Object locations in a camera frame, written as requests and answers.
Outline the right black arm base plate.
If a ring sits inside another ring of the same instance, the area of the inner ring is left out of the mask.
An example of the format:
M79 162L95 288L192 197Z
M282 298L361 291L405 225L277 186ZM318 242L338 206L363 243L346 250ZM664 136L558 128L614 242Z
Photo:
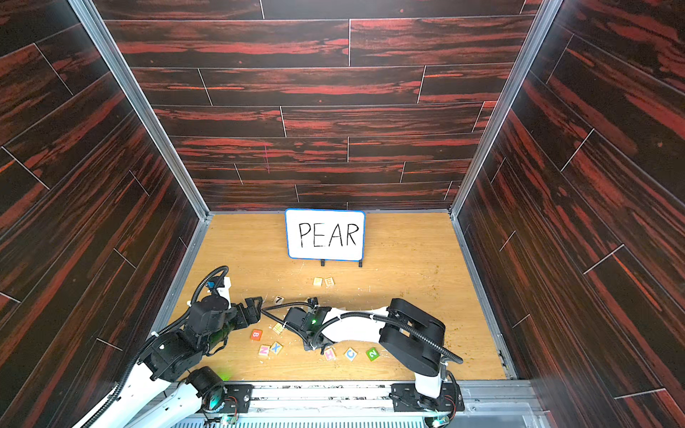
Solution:
M417 392L414 383L394 383L389 394L395 412L463 412L465 404L456 383L443 382L439 396L434 399Z

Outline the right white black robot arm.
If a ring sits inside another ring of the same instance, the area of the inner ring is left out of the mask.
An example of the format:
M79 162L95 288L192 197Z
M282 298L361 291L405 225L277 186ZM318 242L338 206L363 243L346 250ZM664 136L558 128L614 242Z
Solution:
M305 351L330 351L339 342L375 343L415 376L414 398L400 402L415 410L437 410L448 363L463 358L444 347L445 324L403 299L387 307L348 311L319 306L291 307L285 328L303 339Z

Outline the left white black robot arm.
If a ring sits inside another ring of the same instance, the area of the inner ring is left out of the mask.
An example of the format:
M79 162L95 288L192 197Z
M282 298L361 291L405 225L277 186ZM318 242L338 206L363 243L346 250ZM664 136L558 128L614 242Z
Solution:
M221 266L203 278L186 312L146 340L113 390L75 426L170 427L198 411L222 410L224 381L196 365L223 350L230 333L258 323L263 303L231 303L227 274Z

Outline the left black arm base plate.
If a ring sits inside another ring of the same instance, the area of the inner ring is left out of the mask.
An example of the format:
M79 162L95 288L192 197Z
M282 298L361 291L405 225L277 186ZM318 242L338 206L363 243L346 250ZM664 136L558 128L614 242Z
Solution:
M253 385L225 383L214 386L203 395L201 410L207 414L245 414L253 398Z

